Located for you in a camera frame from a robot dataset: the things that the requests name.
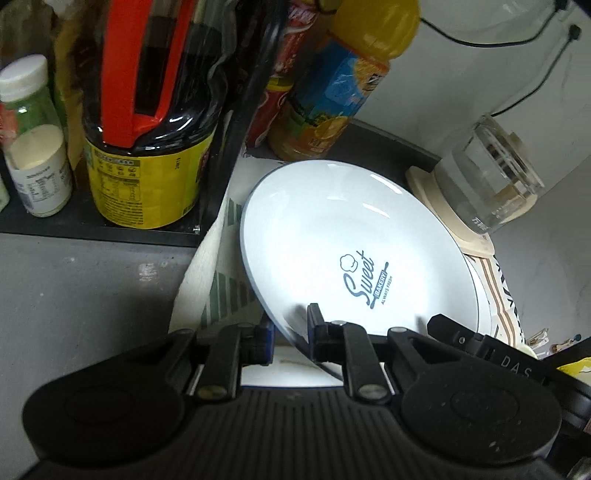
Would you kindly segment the orange juice plastic bottle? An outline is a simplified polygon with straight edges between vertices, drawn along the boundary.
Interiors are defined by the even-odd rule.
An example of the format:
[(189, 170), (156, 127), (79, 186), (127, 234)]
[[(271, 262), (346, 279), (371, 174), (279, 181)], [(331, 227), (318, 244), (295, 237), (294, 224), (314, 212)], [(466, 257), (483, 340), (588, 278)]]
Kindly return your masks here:
[(417, 0), (343, 1), (332, 25), (270, 127), (283, 161), (321, 159), (411, 45)]

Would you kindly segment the white-capped seasoning jar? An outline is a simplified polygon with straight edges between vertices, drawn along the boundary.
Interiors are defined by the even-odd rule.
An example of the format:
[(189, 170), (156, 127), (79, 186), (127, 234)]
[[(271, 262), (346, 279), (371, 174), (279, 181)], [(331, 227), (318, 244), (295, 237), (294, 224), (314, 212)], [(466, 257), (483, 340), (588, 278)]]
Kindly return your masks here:
[(1, 145), (25, 210), (40, 218), (61, 210), (72, 193), (70, 164), (41, 54), (1, 70)]

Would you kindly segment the large soy sauce bottle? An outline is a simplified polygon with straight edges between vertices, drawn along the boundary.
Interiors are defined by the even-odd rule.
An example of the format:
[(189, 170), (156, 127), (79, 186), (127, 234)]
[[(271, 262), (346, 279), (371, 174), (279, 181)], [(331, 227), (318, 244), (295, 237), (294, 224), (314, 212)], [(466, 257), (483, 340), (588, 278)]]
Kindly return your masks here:
[(89, 186), (127, 228), (211, 222), (273, 70), (283, 1), (109, 1), (82, 66)]

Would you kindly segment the black metal storage rack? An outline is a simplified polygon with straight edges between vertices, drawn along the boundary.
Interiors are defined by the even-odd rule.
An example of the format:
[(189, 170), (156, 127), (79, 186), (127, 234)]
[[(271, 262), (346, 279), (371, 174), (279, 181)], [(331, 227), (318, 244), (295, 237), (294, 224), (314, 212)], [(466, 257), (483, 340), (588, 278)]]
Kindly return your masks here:
[(273, 69), (283, 1), (5, 1), (1, 229), (197, 245)]

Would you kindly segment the white plate with blue rim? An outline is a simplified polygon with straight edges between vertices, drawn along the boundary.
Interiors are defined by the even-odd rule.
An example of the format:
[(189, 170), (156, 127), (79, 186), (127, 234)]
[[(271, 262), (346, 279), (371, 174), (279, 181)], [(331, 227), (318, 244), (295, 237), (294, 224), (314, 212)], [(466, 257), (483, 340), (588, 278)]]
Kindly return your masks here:
[(308, 354), (307, 310), (374, 335), (425, 333), (443, 314), (488, 334), (484, 287), (451, 233), (418, 199), (368, 169), (334, 160), (283, 165), (243, 206), (245, 272), (270, 320)]

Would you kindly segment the cream kettle heating base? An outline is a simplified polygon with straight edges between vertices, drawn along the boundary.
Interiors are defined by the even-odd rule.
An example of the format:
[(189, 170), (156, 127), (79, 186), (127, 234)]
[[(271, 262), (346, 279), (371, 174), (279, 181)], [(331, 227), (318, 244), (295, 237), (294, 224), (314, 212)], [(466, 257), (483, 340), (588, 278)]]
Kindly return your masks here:
[(412, 166), (406, 179), (412, 193), (444, 224), (463, 253), (480, 258), (494, 256), (490, 236), (475, 233), (462, 221), (445, 199), (433, 173)]

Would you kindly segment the patterned white table cloth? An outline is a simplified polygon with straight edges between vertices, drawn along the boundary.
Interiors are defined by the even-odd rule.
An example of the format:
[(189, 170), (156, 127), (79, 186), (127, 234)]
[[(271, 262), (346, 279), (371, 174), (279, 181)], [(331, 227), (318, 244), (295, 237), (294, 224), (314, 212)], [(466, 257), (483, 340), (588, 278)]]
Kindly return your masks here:
[[(259, 320), (263, 302), (257, 299), (242, 263), (239, 226), (247, 199), (259, 181), (274, 174), (286, 184), (294, 167), (252, 156), (238, 159), (221, 213), (197, 248), (179, 286), (170, 330), (212, 332), (224, 325)], [(384, 250), (394, 255), (396, 267), (388, 277), (394, 300), (388, 303), (384, 319), (403, 320), (413, 326), (442, 313), (509, 345), (523, 343), (523, 330), (498, 261), (462, 253), (451, 235), (410, 193), (401, 187), (391, 188), (390, 182), (377, 174), (368, 178), (405, 209), (405, 239), (419, 249), (412, 255), (392, 235), (384, 241)], [(256, 230), (271, 242), (273, 266), (287, 273), (287, 279), (274, 281), (272, 291), (280, 295), (277, 317), (287, 322), (290, 333), (296, 333), (304, 323), (297, 306), (308, 306), (297, 288), (305, 281), (324, 278), (325, 263), (335, 252), (335, 224), (324, 220), (321, 229), (318, 240), (301, 234), (298, 222), (273, 227), (265, 221)]]

